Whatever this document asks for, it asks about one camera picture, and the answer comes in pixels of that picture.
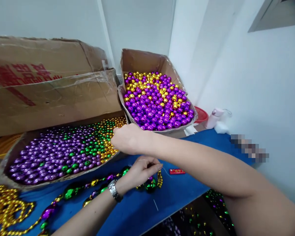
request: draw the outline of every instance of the forearm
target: forearm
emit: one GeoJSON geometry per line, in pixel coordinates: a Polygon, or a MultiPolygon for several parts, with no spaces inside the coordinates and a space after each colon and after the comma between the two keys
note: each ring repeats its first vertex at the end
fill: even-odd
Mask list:
{"type": "Polygon", "coordinates": [[[253,195],[269,182],[241,160],[216,149],[149,132],[143,154],[170,162],[205,185],[231,197],[253,195]]]}
{"type": "MultiPolygon", "coordinates": [[[[122,178],[116,183],[116,190],[124,195],[128,189],[122,178]]],[[[89,236],[96,235],[117,202],[108,189],[82,208],[52,236],[89,236]]]]}

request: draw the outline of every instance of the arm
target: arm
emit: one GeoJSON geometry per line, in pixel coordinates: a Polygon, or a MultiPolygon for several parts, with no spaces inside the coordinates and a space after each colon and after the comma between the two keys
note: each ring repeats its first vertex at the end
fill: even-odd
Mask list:
{"type": "Polygon", "coordinates": [[[170,162],[225,195],[239,235],[295,235],[295,205],[239,159],[201,144],[143,131],[134,124],[114,132],[111,142],[121,151],[170,162]]]}
{"type": "MultiPolygon", "coordinates": [[[[125,195],[130,189],[145,183],[150,176],[154,175],[161,168],[162,164],[157,159],[145,156],[139,157],[128,173],[117,181],[115,185],[117,192],[121,196],[125,195]]],[[[117,202],[109,189],[106,189],[68,220],[52,236],[96,235],[116,204],[117,202]]]]}

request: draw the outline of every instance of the red packet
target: red packet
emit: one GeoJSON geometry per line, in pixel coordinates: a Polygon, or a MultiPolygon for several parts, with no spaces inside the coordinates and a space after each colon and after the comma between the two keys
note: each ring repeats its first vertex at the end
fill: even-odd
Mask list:
{"type": "Polygon", "coordinates": [[[186,172],[181,169],[170,169],[169,174],[186,174],[186,172]]]}

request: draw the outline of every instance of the gray frame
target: gray frame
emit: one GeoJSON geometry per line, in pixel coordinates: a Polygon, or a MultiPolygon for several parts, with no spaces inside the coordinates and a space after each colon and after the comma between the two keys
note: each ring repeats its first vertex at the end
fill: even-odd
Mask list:
{"type": "Polygon", "coordinates": [[[265,0],[248,32],[295,25],[295,0],[265,0]]]}

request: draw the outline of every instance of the hand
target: hand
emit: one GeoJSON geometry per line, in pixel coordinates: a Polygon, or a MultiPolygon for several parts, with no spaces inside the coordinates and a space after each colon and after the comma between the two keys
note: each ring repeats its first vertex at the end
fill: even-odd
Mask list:
{"type": "Polygon", "coordinates": [[[111,144],[120,151],[131,154],[143,154],[140,153],[139,148],[141,148],[144,143],[149,140],[146,137],[151,131],[144,131],[136,124],[124,125],[121,128],[114,129],[114,136],[111,139],[111,144]]]}
{"type": "Polygon", "coordinates": [[[161,170],[163,164],[154,157],[140,156],[130,170],[121,177],[116,183],[116,190],[119,194],[124,195],[130,189],[144,184],[149,177],[161,170]]]}

